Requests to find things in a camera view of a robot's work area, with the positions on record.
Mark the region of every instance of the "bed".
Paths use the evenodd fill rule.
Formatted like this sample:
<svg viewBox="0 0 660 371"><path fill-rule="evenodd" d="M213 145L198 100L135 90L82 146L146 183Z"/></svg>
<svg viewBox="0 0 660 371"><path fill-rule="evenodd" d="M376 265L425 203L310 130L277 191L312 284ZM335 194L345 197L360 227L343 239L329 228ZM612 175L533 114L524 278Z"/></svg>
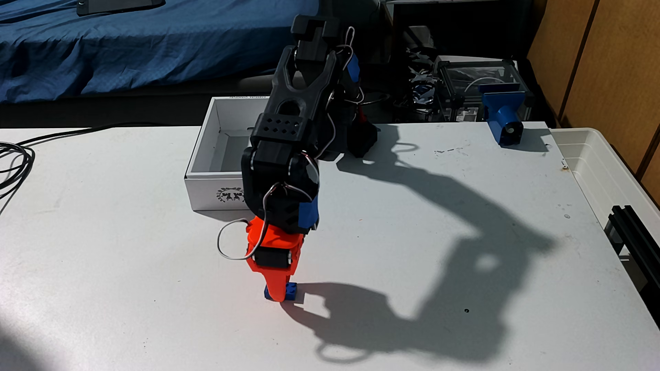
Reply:
<svg viewBox="0 0 660 371"><path fill-rule="evenodd" d="M78 17L75 0L0 0L0 104L272 70L318 0L166 0Z"/></svg>

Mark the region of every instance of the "wooden cabinet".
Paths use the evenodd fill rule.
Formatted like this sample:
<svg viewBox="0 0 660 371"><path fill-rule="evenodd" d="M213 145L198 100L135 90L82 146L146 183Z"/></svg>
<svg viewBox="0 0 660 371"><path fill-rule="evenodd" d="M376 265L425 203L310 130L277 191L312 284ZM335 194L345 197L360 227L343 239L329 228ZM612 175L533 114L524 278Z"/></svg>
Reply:
<svg viewBox="0 0 660 371"><path fill-rule="evenodd" d="M554 115L566 94L593 0L551 0L527 58Z"/></svg>
<svg viewBox="0 0 660 371"><path fill-rule="evenodd" d="M642 184L654 198L655 203L660 204L660 151L655 151L642 178Z"/></svg>
<svg viewBox="0 0 660 371"><path fill-rule="evenodd" d="M560 118L598 129L633 172L660 123L659 19L660 1L600 0Z"/></svg>

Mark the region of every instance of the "small blue block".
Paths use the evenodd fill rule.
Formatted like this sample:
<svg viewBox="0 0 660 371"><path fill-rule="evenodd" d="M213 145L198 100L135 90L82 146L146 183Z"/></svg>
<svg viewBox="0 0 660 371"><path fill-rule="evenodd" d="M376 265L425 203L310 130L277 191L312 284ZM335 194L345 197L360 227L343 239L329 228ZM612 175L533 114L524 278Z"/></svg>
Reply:
<svg viewBox="0 0 660 371"><path fill-rule="evenodd" d="M298 284L295 282L289 282L286 284L286 294L284 295L285 300L295 300L296 293L298 292ZM268 286L263 289L263 295L266 299L272 300L273 298L268 293Z"/></svg>

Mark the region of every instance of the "black cable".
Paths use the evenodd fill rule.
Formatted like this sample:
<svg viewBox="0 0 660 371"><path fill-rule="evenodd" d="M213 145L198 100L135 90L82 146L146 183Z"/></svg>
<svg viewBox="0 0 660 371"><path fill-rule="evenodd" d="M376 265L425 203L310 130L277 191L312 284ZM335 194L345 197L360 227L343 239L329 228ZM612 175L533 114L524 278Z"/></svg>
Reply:
<svg viewBox="0 0 660 371"><path fill-rule="evenodd" d="M88 129L62 131L60 133L42 135L40 137L27 139L25 141L21 141L15 144L8 142L0 142L0 158L7 156L11 153L19 153L19 156L22 157L22 161L19 165L13 167L12 165L10 165L10 168L8 169L0 170L0 173L11 173L12 171L15 171L15 173L11 174L7 179L0 182L0 191L8 187L11 187L8 191L0 194L0 199L5 198L9 196L12 192L18 190L18 188L23 184L25 179L30 174L30 171L32 170L32 165L34 165L35 154L34 154L34 150L30 148L29 143L32 143L31 145L36 145L48 139L52 140L52 139L70 137L73 135L94 133L95 131L101 131L101 130L110 129L113 127L121 127L121 126L163 126L163 125L152 122L112 123L109 125L90 127Z"/></svg>

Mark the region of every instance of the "table surface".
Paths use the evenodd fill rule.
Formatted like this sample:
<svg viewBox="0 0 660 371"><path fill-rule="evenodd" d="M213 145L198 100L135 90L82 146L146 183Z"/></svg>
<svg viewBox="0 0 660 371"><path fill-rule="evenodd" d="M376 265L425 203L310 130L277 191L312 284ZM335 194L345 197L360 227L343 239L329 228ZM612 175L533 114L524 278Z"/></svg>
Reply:
<svg viewBox="0 0 660 371"><path fill-rule="evenodd" d="M380 125L321 163L297 303L191 211L198 127L34 147L0 215L2 370L657 370L660 331L543 123ZM2 129L17 142L46 129ZM244 252L240 224L226 249Z"/></svg>

